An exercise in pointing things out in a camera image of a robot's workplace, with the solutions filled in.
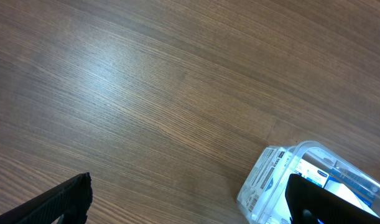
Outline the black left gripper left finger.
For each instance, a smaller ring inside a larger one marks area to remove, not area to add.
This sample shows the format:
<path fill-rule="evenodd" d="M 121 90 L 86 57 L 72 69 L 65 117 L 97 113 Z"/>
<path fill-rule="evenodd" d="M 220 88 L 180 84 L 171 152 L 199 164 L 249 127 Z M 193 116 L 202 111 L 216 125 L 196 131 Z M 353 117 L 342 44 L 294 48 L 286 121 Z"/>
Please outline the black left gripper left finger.
<path fill-rule="evenodd" d="M 0 223 L 85 224 L 93 201 L 91 176 L 78 174 L 43 194 L 0 215 Z"/>

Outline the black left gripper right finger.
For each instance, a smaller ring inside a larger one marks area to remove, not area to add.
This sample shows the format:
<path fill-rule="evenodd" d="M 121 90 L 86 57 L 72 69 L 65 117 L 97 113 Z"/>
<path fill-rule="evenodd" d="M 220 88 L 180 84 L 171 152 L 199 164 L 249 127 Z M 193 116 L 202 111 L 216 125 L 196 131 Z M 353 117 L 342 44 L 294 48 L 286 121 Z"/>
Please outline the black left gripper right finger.
<path fill-rule="evenodd" d="M 380 218 L 297 174 L 289 175 L 285 199 L 292 224 L 380 224 Z"/>

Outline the white medicine box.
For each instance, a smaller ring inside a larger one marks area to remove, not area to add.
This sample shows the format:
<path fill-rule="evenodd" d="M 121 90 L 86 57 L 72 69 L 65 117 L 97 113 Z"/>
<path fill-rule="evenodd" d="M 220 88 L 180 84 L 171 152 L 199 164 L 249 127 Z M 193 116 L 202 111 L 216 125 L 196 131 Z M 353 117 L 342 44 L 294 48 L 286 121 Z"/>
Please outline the white medicine box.
<path fill-rule="evenodd" d="M 307 179 L 319 187 L 324 187 L 329 174 L 324 170 L 319 169 L 317 166 L 309 162 L 308 159 L 302 158 L 299 160 L 294 173 L 301 175 L 304 179 Z M 270 218 L 268 219 L 268 224 L 290 224 L 290 210 L 285 199 L 285 189 L 281 193 L 278 202 L 276 203 Z"/>

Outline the blue lozenge box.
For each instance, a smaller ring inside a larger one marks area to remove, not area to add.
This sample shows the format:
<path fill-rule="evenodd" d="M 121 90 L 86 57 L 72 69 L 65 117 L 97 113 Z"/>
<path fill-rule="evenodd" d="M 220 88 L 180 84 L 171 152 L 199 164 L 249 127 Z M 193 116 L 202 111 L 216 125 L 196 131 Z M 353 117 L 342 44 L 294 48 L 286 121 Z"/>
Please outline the blue lozenge box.
<path fill-rule="evenodd" d="M 354 172 L 339 168 L 332 169 L 328 180 L 345 184 L 369 208 L 372 208 L 375 194 L 371 191 L 372 183 L 356 175 Z"/>

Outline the white Panadol box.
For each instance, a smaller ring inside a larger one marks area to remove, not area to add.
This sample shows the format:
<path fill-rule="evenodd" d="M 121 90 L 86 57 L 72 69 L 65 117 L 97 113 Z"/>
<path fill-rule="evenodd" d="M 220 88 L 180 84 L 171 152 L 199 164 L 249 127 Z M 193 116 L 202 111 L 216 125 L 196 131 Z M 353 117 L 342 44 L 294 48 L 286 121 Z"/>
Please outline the white Panadol box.
<path fill-rule="evenodd" d="M 361 197 L 349 189 L 345 184 L 329 180 L 324 186 L 324 189 L 379 218 L 379 216 L 370 208 L 369 203 L 365 203 Z"/>

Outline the clear plastic container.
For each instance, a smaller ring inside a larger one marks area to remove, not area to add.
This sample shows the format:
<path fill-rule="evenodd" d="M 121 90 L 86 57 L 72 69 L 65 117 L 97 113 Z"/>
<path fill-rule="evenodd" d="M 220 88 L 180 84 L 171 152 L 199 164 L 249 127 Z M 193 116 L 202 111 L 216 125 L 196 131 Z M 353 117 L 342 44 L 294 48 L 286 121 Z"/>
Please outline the clear plastic container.
<path fill-rule="evenodd" d="M 237 197 L 238 207 L 249 223 L 267 223 L 289 175 L 294 174 L 302 158 L 329 177 L 332 169 L 342 168 L 372 183 L 375 199 L 371 209 L 380 218 L 380 183 L 319 142 L 304 141 L 296 146 L 269 146 L 262 152 Z"/>

